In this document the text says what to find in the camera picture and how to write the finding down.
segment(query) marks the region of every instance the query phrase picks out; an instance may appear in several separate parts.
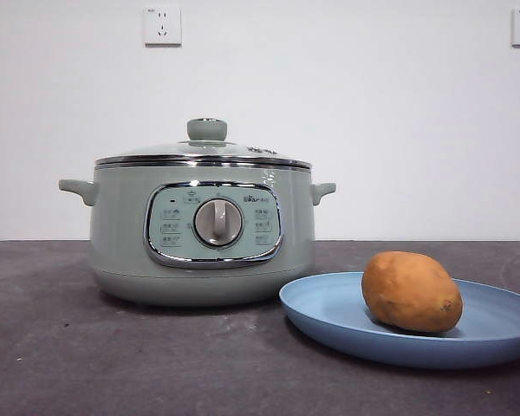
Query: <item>potato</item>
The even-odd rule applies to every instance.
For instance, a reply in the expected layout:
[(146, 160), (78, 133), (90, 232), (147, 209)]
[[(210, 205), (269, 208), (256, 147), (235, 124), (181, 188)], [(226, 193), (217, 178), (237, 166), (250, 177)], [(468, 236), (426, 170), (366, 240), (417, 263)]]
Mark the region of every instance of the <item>potato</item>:
[(399, 328), (445, 332), (462, 315), (457, 284), (431, 257), (404, 251), (373, 256), (362, 276), (362, 295), (372, 314)]

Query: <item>glass lid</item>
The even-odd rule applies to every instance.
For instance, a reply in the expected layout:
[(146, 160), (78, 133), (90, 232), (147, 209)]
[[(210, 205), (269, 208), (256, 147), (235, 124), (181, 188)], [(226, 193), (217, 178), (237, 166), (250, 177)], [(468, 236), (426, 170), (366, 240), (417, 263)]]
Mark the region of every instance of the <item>glass lid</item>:
[(310, 163), (288, 158), (261, 147), (243, 146), (225, 141), (227, 124), (217, 119), (194, 119), (187, 122), (189, 140), (142, 147), (119, 156), (96, 160), (97, 167), (164, 166), (169, 162), (239, 163), (291, 166), (310, 169)]

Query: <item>control panel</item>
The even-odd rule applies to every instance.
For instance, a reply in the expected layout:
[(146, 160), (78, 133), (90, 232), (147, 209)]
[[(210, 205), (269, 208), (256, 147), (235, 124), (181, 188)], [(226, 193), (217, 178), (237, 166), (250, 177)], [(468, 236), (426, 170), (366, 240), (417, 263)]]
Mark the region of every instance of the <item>control panel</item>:
[(283, 233), (276, 196), (265, 185), (185, 182), (150, 197), (145, 245), (164, 265), (229, 268), (272, 258)]

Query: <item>blue plate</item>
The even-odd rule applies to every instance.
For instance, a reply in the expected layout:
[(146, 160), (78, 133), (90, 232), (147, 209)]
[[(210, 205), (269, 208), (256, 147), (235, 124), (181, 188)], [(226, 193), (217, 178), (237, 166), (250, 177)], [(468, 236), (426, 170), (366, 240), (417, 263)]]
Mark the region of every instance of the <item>blue plate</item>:
[(304, 277), (279, 297), (306, 335), (346, 354), (398, 366), (486, 367), (520, 357), (520, 295), (455, 280), (464, 302), (457, 326), (424, 335), (378, 323), (362, 297), (361, 272)]

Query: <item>dark stone countertop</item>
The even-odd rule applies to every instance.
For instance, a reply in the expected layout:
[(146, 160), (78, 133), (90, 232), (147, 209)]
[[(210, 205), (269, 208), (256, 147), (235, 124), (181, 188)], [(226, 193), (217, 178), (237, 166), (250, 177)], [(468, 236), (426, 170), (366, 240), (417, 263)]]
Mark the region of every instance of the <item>dark stone countertop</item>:
[[(364, 361), (299, 332), (279, 301), (206, 309), (98, 290), (87, 242), (0, 242), (0, 415), (516, 415), (520, 359), (466, 371)], [(520, 242), (317, 242), (315, 272), (382, 250), (520, 293)]]

